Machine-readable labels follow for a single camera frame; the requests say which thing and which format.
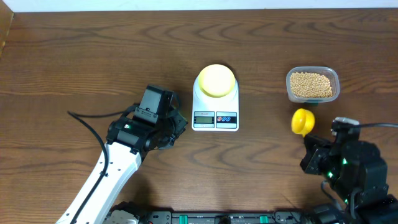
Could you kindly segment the yellow measuring scoop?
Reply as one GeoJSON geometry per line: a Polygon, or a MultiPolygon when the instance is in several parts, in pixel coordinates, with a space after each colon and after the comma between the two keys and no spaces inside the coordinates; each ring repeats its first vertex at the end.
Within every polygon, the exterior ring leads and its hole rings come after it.
{"type": "Polygon", "coordinates": [[[295,134],[305,137],[309,134],[315,125],[314,114],[306,109],[298,109],[291,120],[291,129],[295,134]]]}

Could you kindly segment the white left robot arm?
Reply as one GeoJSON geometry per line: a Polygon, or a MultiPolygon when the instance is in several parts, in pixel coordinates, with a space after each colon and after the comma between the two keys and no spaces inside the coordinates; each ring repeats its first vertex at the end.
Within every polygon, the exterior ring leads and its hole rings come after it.
{"type": "Polygon", "coordinates": [[[70,113],[98,140],[101,155],[74,201],[59,223],[103,223],[120,191],[139,169],[148,152],[168,149],[185,131],[187,119],[176,92],[147,85],[140,103],[117,113],[105,139],[84,121],[83,114],[70,113]]]}

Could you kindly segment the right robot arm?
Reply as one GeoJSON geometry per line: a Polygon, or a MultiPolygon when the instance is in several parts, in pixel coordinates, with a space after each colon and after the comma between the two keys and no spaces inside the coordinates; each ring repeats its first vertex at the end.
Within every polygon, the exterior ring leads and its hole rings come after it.
{"type": "Polygon", "coordinates": [[[307,135],[304,145],[302,170],[323,176],[346,207],[336,200],[319,205],[302,223],[397,223],[397,199],[388,192],[387,164],[375,144],[307,135]]]}

